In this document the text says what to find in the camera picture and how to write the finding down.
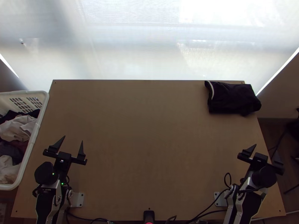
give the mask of laundry basket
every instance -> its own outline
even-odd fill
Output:
[[[28,113],[36,109],[40,109],[40,113],[31,133],[16,181],[13,184],[0,184],[0,190],[12,190],[20,184],[35,143],[37,133],[40,129],[40,124],[48,101],[49,94],[45,91],[13,91],[0,93],[0,117],[4,116],[9,110]]]

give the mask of black cable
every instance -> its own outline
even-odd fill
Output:
[[[299,120],[299,109],[297,108],[297,111],[298,111],[298,117],[297,117],[297,120]],[[283,133],[281,134],[281,136],[279,137],[278,139],[278,142],[275,146],[273,146],[272,148],[268,149],[268,151],[272,150],[272,149],[275,149],[274,153],[272,154],[272,156],[270,157],[271,159],[273,158],[274,154],[276,153],[276,151],[278,150],[278,147],[279,147],[279,144],[281,142],[281,140],[283,139],[283,137],[285,136],[285,134],[287,133],[287,129],[285,129],[283,131]]]
[[[65,214],[65,218],[66,218],[66,220],[67,220],[67,224],[70,224],[70,221],[68,220],[68,213],[66,212],[66,214]]]
[[[270,157],[270,159],[272,159],[273,156],[275,155],[275,153],[276,153],[276,151],[278,150],[278,147],[279,147],[279,145],[280,145],[280,142],[281,142],[281,140],[283,139],[283,137],[285,136],[286,133],[287,133],[287,130],[284,130],[284,132],[283,132],[283,133],[281,134],[281,136],[279,137],[278,142],[277,142],[277,144],[276,144],[276,146],[275,146],[275,150],[274,150],[272,156]]]
[[[229,176],[229,185],[226,183],[226,176]],[[225,186],[227,186],[228,188],[230,188],[230,185],[231,185],[231,174],[229,172],[227,172],[225,175],[224,175],[224,184]]]
[[[77,219],[80,219],[80,220],[85,220],[85,221],[92,221],[91,223],[95,222],[95,221],[98,221],[98,222],[110,222],[109,220],[105,219],[105,218],[95,218],[95,219],[89,219],[89,218],[82,218],[82,217],[78,217],[78,216],[75,216],[73,215],[72,213],[69,212],[69,209],[68,208],[65,212],[67,215],[70,215],[74,218],[77,218]]]
[[[36,191],[37,191],[41,186],[42,186],[42,184],[39,184],[39,185],[37,186],[37,188],[35,188],[35,189],[32,191],[32,195],[33,195],[34,197],[37,197],[37,193],[36,193]]]
[[[173,219],[173,221],[175,221],[176,220],[176,215],[171,216],[169,219],[167,219],[166,222],[165,222],[165,224],[168,224],[169,221],[172,220],[172,219]]]
[[[92,224],[93,222],[106,222],[106,223],[108,223],[109,221],[105,218],[95,218],[94,220],[91,221],[90,224]]]
[[[228,188],[228,189],[224,189],[223,191],[221,191],[220,194],[217,196],[217,198],[212,202],[212,204],[210,204],[205,210],[203,210],[201,213],[199,213],[199,214],[198,214],[197,216],[195,216],[193,219],[187,221],[186,224],[189,224],[189,223],[191,223],[191,222],[197,220],[198,217],[199,217],[202,213],[204,213],[204,212],[207,211],[210,207],[212,207],[212,205],[218,200],[218,198],[220,197],[220,195],[223,194],[223,192],[226,191],[226,190],[229,190],[229,188]]]
[[[197,219],[200,219],[200,218],[202,218],[202,217],[204,217],[204,216],[206,216],[206,215],[212,214],[212,213],[216,213],[216,212],[226,212],[226,211],[227,211],[227,209],[223,209],[223,210],[215,210],[215,211],[207,212],[207,213],[205,213],[205,214],[203,214],[203,215],[197,217]]]

